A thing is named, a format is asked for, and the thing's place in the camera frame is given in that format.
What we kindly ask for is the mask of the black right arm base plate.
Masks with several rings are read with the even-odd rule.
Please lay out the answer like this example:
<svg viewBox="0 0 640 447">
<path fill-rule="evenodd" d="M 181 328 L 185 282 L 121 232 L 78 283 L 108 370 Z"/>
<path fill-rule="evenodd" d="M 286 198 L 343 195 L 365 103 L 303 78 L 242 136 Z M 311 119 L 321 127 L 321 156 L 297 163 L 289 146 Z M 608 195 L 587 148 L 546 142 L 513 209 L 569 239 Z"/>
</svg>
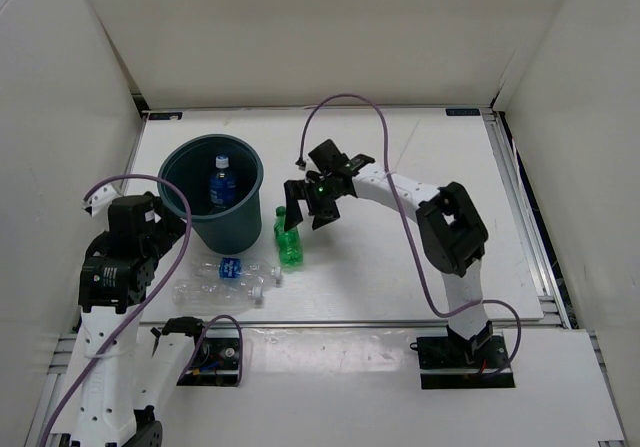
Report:
<svg viewBox="0 0 640 447">
<path fill-rule="evenodd" d="M 472 360 L 448 337 L 418 337 L 409 344 L 418 356 L 423 390 L 510 389 L 513 371 L 502 367 L 508 360 L 504 337 L 494 335 Z"/>
</svg>

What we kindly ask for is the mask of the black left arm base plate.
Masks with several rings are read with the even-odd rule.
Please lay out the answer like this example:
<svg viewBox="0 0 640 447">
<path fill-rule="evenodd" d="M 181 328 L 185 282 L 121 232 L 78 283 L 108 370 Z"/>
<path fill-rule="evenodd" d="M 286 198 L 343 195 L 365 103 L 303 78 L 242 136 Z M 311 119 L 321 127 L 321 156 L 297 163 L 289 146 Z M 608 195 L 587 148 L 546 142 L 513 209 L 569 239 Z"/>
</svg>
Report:
<svg viewBox="0 0 640 447">
<path fill-rule="evenodd" d="M 238 387 L 240 384 L 240 336 L 231 329 L 211 329 L 195 360 L 178 386 Z"/>
</svg>

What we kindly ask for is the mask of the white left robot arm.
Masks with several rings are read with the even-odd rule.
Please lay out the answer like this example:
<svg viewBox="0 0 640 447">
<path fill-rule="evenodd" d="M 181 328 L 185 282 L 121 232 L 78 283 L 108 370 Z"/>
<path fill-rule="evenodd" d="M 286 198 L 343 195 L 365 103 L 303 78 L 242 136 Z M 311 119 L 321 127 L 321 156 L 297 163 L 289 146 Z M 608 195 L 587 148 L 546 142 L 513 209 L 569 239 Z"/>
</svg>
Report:
<svg viewBox="0 0 640 447">
<path fill-rule="evenodd" d="M 154 328 L 138 347 L 141 306 L 161 258 L 185 234 L 182 219 L 150 192 L 118 197 L 108 228 L 87 248 L 79 306 L 86 367 L 69 389 L 79 401 L 72 446 L 158 446 L 162 414 L 186 366 L 206 362 L 210 344 L 194 317 Z"/>
</svg>

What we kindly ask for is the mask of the green plastic soda bottle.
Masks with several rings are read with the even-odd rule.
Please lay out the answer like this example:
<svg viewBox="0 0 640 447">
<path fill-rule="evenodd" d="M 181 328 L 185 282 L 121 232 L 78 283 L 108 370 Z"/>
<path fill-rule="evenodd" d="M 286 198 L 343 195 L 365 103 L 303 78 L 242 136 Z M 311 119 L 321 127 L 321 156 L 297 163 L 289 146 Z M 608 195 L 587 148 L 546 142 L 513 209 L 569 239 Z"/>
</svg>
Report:
<svg viewBox="0 0 640 447">
<path fill-rule="evenodd" d="M 303 264 L 303 249 L 296 227 L 285 230 L 286 208 L 278 206 L 275 210 L 274 237 L 278 257 L 283 267 L 294 268 Z"/>
</svg>

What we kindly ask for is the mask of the clear bottle blue label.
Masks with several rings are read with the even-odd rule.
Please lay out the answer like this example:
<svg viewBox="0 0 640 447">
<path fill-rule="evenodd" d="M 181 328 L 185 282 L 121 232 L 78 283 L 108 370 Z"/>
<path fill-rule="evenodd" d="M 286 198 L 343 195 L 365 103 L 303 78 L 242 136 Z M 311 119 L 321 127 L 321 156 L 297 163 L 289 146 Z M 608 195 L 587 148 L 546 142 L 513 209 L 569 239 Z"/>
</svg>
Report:
<svg viewBox="0 0 640 447">
<path fill-rule="evenodd" d="M 222 281 L 249 279 L 251 282 L 276 286 L 282 281 L 282 269 L 279 266 L 247 257 L 201 256 L 191 263 L 191 270 L 196 277 Z"/>
</svg>

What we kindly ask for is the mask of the clear bottle without label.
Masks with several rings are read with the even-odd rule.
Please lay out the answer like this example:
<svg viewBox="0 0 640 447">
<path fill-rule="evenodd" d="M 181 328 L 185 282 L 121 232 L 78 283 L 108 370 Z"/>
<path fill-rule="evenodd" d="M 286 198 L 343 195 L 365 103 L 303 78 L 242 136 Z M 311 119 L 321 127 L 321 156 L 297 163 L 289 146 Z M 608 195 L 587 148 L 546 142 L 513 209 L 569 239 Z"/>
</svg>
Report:
<svg viewBox="0 0 640 447">
<path fill-rule="evenodd" d="M 234 282 L 182 280 L 173 287 L 172 300 L 175 305 L 183 307 L 255 307 L 263 303 L 264 288 Z"/>
</svg>

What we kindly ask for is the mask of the blue label water bottle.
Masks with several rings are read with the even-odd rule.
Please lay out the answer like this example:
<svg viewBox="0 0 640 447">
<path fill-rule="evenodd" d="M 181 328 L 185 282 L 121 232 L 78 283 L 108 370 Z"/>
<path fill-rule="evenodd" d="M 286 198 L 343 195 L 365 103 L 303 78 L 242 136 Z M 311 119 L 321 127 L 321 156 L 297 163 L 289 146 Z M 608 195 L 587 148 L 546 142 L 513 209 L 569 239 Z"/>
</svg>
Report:
<svg viewBox="0 0 640 447">
<path fill-rule="evenodd" d="M 236 176 L 230 167 L 229 157 L 218 155 L 209 178 L 210 213 L 219 213 L 233 207 L 236 197 Z"/>
</svg>

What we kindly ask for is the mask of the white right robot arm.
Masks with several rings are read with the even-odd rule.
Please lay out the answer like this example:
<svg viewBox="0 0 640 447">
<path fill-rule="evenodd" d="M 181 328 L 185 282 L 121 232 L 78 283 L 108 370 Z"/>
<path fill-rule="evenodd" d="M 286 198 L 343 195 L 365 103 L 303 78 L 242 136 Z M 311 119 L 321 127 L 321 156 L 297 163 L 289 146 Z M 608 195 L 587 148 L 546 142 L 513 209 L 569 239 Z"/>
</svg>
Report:
<svg viewBox="0 0 640 447">
<path fill-rule="evenodd" d="M 374 201 L 404 214 L 417 225 L 424 255 L 442 275 L 449 308 L 443 317 L 450 357 L 460 366 L 476 364 L 493 334 L 482 305 L 480 274 L 488 231 L 464 186 L 451 182 L 435 187 L 389 175 L 370 156 L 348 158 L 332 140 L 313 149 L 310 158 L 315 171 L 284 182 L 284 229 L 302 222 L 301 201 L 307 205 L 314 230 L 340 218 L 337 200 L 344 196 Z"/>
</svg>

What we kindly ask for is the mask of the dark teal plastic bin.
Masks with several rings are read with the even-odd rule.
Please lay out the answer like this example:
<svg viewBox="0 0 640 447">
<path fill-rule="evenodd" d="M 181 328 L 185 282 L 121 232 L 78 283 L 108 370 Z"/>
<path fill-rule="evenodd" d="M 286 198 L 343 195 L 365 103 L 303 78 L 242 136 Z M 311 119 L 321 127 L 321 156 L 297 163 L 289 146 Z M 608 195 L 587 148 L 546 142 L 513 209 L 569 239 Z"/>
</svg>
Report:
<svg viewBox="0 0 640 447">
<path fill-rule="evenodd" d="M 236 181 L 234 199 L 223 208 L 216 207 L 211 200 L 211 177 L 218 156 L 228 158 L 228 170 Z M 258 239 L 262 229 L 259 190 L 264 167 L 258 153 L 245 141 L 224 134 L 192 139 L 165 159 L 159 177 L 182 192 L 177 195 L 160 183 L 158 191 L 163 203 L 184 218 L 182 200 L 186 199 L 192 213 L 192 227 L 210 250 L 237 254 Z"/>
</svg>

